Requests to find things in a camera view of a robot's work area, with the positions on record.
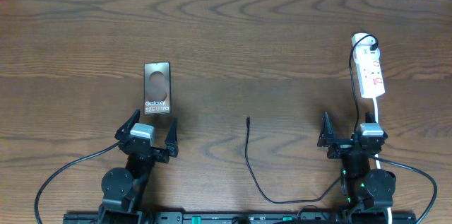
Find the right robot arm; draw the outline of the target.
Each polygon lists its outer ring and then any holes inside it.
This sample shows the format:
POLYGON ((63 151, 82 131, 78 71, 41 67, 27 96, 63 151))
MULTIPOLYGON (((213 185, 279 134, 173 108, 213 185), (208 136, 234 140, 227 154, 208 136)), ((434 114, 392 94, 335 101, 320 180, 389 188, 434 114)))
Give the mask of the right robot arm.
POLYGON ((322 116, 318 147, 328 149, 327 158, 342 162, 340 183, 349 206, 341 211, 347 223, 392 223, 396 176, 370 160, 381 152, 387 133, 366 113, 366 122, 350 138, 340 138, 328 115, 322 116))

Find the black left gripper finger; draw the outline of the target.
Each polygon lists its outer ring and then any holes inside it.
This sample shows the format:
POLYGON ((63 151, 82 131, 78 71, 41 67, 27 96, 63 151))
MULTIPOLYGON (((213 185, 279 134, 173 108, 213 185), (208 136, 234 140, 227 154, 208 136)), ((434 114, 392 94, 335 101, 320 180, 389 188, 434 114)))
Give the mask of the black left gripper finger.
POLYGON ((177 140, 177 118, 174 118, 165 139, 166 150, 169 156, 176 158, 178 156, 178 140, 177 140))
POLYGON ((115 139, 118 141, 128 141, 131 136, 131 130, 133 126, 139 122, 141 111, 137 109, 131 117, 121 125, 114 135, 115 139))

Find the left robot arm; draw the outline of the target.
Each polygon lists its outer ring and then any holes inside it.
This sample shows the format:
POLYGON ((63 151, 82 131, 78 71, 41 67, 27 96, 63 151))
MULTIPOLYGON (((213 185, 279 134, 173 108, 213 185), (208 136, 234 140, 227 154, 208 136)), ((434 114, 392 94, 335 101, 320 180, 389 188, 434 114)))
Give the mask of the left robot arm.
POLYGON ((125 153, 125 167, 109 170, 102 178, 103 199, 97 223, 154 223, 155 216, 142 206, 143 195, 155 163, 167 164, 178 156, 177 119, 172 120, 165 148, 154 147, 155 129, 141 124, 136 110, 115 134, 125 153))

